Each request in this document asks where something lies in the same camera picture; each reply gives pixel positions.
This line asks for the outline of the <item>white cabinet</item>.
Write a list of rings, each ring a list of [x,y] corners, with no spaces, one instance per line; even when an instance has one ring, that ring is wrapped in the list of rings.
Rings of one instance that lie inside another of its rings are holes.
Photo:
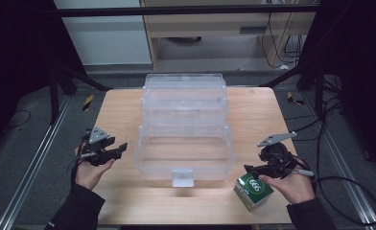
[[[59,10],[134,8],[139,0],[54,0]],[[151,64],[143,17],[64,17],[85,66]]]

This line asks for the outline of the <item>clear plastic storage box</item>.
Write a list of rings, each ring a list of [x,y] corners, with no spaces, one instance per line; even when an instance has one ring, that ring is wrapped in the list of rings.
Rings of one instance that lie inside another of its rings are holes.
[[[134,164],[149,180],[192,187],[223,180],[234,163],[221,74],[149,74]]]

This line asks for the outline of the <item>black metal stand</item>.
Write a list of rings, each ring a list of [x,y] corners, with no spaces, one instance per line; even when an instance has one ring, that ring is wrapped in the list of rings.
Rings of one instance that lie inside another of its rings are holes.
[[[99,91],[108,91],[110,87],[104,86],[92,79],[86,74],[83,74],[67,65],[53,65],[48,70],[49,90],[50,90],[50,104],[51,104],[51,122],[54,124],[59,117],[59,94],[58,87],[60,86],[65,95],[75,95],[77,87],[72,79],[80,80]]]
[[[317,61],[301,60],[293,69],[282,74],[275,80],[261,84],[261,87],[273,88],[287,79],[299,75],[296,88],[300,91],[315,88],[315,113],[319,118],[323,117],[323,67]]]

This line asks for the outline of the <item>person's right hand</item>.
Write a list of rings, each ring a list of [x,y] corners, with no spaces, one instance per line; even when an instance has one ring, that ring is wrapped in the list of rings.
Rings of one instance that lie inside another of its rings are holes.
[[[263,174],[259,175],[258,179],[278,190],[290,204],[306,202],[316,197],[310,177],[298,170],[290,172],[283,179]]]

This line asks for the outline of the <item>black horizontal frame bar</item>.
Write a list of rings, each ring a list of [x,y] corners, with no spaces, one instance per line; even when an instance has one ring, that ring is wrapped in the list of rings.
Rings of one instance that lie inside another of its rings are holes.
[[[83,16],[132,16],[132,15],[179,15],[218,13],[264,13],[264,12],[316,12],[319,5],[229,5],[229,6],[177,6],[144,8],[104,8],[55,10],[62,17]]]

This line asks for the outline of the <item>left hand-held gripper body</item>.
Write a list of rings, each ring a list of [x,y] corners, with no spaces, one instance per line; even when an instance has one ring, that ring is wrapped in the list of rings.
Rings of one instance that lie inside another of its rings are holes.
[[[114,137],[111,137],[107,132],[95,126],[89,129],[81,139],[77,156],[93,166],[103,165],[113,159],[111,154],[113,149],[106,150],[106,147],[112,145],[114,142]]]

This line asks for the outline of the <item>black curtain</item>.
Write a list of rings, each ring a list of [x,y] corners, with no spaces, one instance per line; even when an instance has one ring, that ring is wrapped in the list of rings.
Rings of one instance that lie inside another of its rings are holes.
[[[376,0],[320,0],[303,60],[308,86],[316,67],[341,78],[341,100],[376,158]]]
[[[36,14],[56,7],[54,0],[0,0],[0,137],[18,101],[49,84],[50,56],[36,45],[38,34],[65,65],[85,72],[62,19]]]

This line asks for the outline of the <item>aluminium floor rail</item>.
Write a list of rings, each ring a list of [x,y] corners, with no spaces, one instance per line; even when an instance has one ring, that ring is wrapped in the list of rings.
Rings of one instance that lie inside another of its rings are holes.
[[[310,109],[312,115],[321,121],[317,125],[319,128],[319,135],[317,138],[317,177],[319,178],[318,184],[324,180],[339,180],[343,183],[345,190],[353,203],[359,220],[357,221],[365,230],[376,230],[376,197],[362,184],[360,184],[353,172],[349,169],[345,160],[341,156],[341,152],[336,145],[330,131],[326,129],[325,112],[317,113],[314,105],[314,97],[308,93],[302,93],[305,104]],[[337,176],[320,176],[319,175],[319,158],[320,146],[324,144],[332,162],[335,165]]]
[[[24,201],[26,200],[29,191],[31,190],[35,178],[44,162],[44,159],[55,140],[55,137],[61,127],[61,124],[67,114],[68,107],[71,104],[72,97],[64,96],[62,99],[62,105],[59,107],[59,115],[56,120],[49,125],[43,139],[41,140],[35,155],[23,175],[9,205],[0,217],[0,230],[11,230],[16,220],[18,213],[20,212]]]

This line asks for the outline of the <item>green and white carton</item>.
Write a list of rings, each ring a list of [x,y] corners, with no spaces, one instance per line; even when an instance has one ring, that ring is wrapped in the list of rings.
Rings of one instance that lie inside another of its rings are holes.
[[[251,212],[273,194],[273,189],[255,179],[252,174],[246,173],[236,180],[234,192]]]

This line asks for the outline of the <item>light wooden desk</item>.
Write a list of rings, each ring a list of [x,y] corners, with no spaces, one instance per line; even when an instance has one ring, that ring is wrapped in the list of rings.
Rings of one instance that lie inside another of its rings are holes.
[[[315,0],[139,0],[143,7],[229,6],[229,5],[296,5]],[[148,37],[195,37],[218,35],[256,35],[268,64],[281,58],[290,35],[309,33],[315,18],[312,12],[264,12],[146,15]]]

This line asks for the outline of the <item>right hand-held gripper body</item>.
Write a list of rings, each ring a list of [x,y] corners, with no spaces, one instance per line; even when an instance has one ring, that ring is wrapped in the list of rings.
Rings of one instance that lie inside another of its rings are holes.
[[[262,148],[259,157],[263,162],[267,162],[268,168],[260,170],[272,178],[284,178],[295,167],[294,157],[288,151],[282,141],[295,137],[295,131],[282,134],[270,134],[265,140],[257,144]]]

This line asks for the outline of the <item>person's left hand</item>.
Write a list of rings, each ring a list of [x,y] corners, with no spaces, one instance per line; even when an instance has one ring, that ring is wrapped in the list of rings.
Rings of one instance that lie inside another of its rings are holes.
[[[100,166],[93,166],[88,162],[81,162],[77,168],[75,183],[85,187],[85,189],[93,190],[99,183],[103,174],[112,167],[114,162],[115,160],[111,159]]]

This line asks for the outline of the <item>yellow and black tape marker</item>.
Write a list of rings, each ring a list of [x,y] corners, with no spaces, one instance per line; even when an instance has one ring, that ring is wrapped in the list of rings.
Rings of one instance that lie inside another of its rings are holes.
[[[298,92],[288,92],[287,100],[293,104],[304,105],[304,100],[302,99],[301,94]]]
[[[82,106],[82,111],[87,111],[88,108],[90,107],[92,101],[94,99],[94,95],[90,94],[85,98],[84,104]]]

